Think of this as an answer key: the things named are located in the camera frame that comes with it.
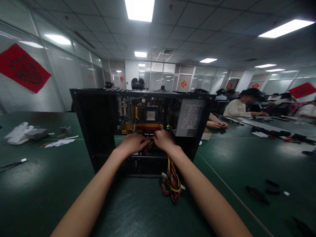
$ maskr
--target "air vent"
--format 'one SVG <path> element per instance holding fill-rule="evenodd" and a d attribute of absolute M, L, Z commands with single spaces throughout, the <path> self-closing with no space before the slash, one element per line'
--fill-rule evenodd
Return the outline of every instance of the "air vent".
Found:
<path fill-rule="evenodd" d="M 253 62 L 253 61 L 257 61 L 258 59 L 248 59 L 248 60 L 245 60 L 245 62 Z"/>
<path fill-rule="evenodd" d="M 172 54 L 172 50 L 168 50 L 168 49 L 166 49 L 166 50 L 164 50 L 163 52 L 162 52 L 162 54 L 167 54 L 167 55 L 171 55 Z"/>
<path fill-rule="evenodd" d="M 195 134 L 195 129 L 188 129 L 187 136 L 194 136 L 194 134 Z"/>

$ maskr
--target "ceiling light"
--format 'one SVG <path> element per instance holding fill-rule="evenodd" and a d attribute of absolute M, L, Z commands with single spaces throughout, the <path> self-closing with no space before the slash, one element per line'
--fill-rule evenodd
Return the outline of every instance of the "ceiling light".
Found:
<path fill-rule="evenodd" d="M 45 36 L 50 38 L 51 40 L 54 40 L 55 42 L 59 44 L 71 45 L 71 42 L 68 39 L 66 39 L 64 36 L 60 36 L 60 35 L 45 35 Z"/>
<path fill-rule="evenodd" d="M 270 66 L 276 66 L 276 64 L 265 64 L 261 66 L 255 66 L 255 67 L 264 68 L 264 67 L 270 67 Z"/>
<path fill-rule="evenodd" d="M 29 46 L 32 46 L 34 48 L 44 48 L 43 46 L 39 45 L 38 43 L 35 43 L 35 42 L 29 42 L 29 41 L 19 41 L 20 43 L 23 43 L 23 44 L 27 44 Z"/>
<path fill-rule="evenodd" d="M 272 69 L 272 70 L 266 70 L 266 71 L 269 71 L 269 72 L 273 72 L 273 71 L 284 71 L 285 69 Z"/>
<path fill-rule="evenodd" d="M 296 70 L 283 71 L 282 73 L 297 72 Z"/>
<path fill-rule="evenodd" d="M 135 57 L 146 58 L 147 57 L 147 53 L 146 52 L 136 52 L 135 51 Z"/>
<path fill-rule="evenodd" d="M 125 0 L 128 19 L 151 22 L 154 4 L 155 0 Z"/>
<path fill-rule="evenodd" d="M 314 21 L 292 20 L 284 25 L 259 35 L 259 37 L 276 38 L 314 23 Z"/>
<path fill-rule="evenodd" d="M 210 63 L 210 62 L 213 62 L 213 61 L 216 61 L 217 59 L 210 59 L 210 58 L 206 58 L 202 61 L 200 61 L 200 63 Z"/>

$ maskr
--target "forearm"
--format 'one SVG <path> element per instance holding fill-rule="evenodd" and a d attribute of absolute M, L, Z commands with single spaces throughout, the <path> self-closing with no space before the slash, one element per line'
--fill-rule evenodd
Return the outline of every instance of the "forearm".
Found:
<path fill-rule="evenodd" d="M 103 167 L 67 211 L 51 236 L 89 236 L 112 180 L 123 160 L 123 155 L 114 150 Z"/>
<path fill-rule="evenodd" d="M 168 151 L 171 159 L 181 172 L 194 199 L 205 218 L 218 236 L 251 236 L 240 217 L 201 173 L 201 171 L 189 160 L 180 147 Z"/>

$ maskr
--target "woman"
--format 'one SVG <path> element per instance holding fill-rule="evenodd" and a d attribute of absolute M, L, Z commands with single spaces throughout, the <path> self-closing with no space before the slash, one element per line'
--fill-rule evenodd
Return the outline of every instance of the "woman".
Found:
<path fill-rule="evenodd" d="M 219 89 L 216 92 L 217 96 L 215 98 L 215 100 L 227 100 L 227 97 L 224 95 L 225 94 L 225 90 L 224 89 Z"/>
<path fill-rule="evenodd" d="M 240 93 L 239 98 L 232 100 L 225 108 L 224 116 L 241 116 L 241 117 L 268 117 L 267 113 L 263 112 L 246 112 L 246 105 L 258 101 L 261 91 L 257 88 L 250 88 Z"/>

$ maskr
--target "motherboard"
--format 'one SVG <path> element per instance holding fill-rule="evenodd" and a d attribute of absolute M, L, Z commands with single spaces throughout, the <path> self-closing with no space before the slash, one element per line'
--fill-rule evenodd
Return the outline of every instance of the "motherboard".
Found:
<path fill-rule="evenodd" d="M 165 98 L 117 96 L 117 104 L 118 130 L 122 135 L 132 132 L 152 135 L 164 128 Z"/>

